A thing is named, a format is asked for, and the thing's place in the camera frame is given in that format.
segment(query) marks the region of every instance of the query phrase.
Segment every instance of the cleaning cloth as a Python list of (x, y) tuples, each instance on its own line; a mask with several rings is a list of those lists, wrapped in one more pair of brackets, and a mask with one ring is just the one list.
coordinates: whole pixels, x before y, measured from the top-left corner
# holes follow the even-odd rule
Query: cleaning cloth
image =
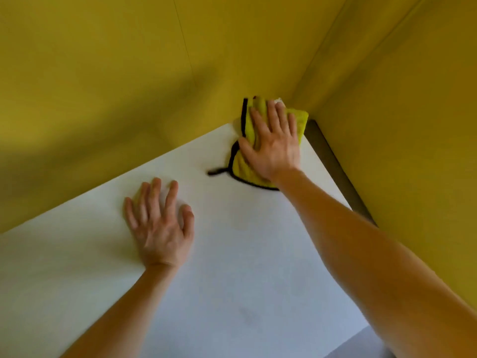
[[(270, 123), (267, 115), (267, 102), (265, 99), (260, 97), (254, 97), (252, 100), (244, 98), (242, 104), (242, 115), (240, 117), (242, 136), (247, 138), (250, 145), (253, 146), (254, 150), (260, 150), (260, 135), (257, 128), (254, 126), (252, 118), (250, 116), (250, 108), (252, 106), (259, 111), (263, 120), (270, 128)], [(301, 137), (303, 137), (303, 133), (305, 131), (308, 113), (289, 108), (287, 108), (286, 111), (287, 115), (290, 113), (295, 114), (295, 119), (297, 122), (298, 141), (299, 143), (301, 143)], [(245, 157), (242, 155), (238, 141), (236, 141), (232, 146), (229, 165), (225, 168), (217, 168), (208, 171), (207, 174), (209, 176), (216, 176), (224, 172), (228, 172), (234, 179), (246, 183), (248, 185), (278, 191), (278, 188), (275, 187), (269, 180), (263, 179), (252, 169)]]

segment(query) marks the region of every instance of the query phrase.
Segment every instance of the left arm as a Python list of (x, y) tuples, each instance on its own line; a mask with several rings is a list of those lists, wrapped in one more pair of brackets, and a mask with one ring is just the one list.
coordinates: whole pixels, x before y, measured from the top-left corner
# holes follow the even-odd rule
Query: left arm
[(139, 355), (159, 302), (194, 239), (194, 215), (182, 206), (184, 228), (176, 216), (179, 185), (172, 182), (163, 213), (161, 180), (141, 186), (139, 202), (124, 201), (126, 219), (146, 270), (131, 289), (73, 343), (62, 358), (132, 358)]

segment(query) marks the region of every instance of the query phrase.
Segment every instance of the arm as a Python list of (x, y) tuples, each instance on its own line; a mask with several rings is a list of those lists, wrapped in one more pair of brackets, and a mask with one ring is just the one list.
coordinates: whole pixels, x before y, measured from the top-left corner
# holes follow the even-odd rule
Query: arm
[(268, 105), (271, 128), (240, 148), (253, 168), (294, 205), (329, 272), (398, 357), (470, 357), (477, 314), (416, 255), (315, 186), (300, 171), (296, 122)]
[(125, 199), (126, 219), (146, 270), (62, 358), (131, 358), (139, 354), (154, 312), (194, 239), (190, 206), (182, 206), (184, 228), (177, 222), (178, 189), (174, 181), (163, 214), (159, 208), (160, 179), (154, 179), (152, 185), (142, 184), (138, 204), (133, 206), (130, 198)]

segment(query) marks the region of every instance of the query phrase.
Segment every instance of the right arm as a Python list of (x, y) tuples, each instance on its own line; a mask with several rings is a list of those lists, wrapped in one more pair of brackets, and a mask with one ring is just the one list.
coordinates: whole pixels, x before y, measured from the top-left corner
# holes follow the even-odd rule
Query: right arm
[(324, 264), (398, 357), (470, 357), (477, 314), (408, 248), (347, 209), (300, 171), (296, 122), (269, 102), (271, 128), (252, 117), (262, 138), (240, 148), (252, 167), (294, 205)]

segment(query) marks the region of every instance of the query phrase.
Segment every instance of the white surface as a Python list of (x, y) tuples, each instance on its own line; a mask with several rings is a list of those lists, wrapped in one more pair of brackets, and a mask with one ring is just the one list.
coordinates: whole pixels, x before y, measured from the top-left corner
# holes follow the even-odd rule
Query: white surface
[[(236, 137), (222, 126), (0, 236), (1, 356), (59, 355), (134, 283), (143, 269), (122, 199), (154, 176), (179, 181), (196, 241), (142, 357), (319, 358), (363, 329), (280, 192), (206, 175)], [(305, 138), (301, 148), (307, 175), (346, 204)]]

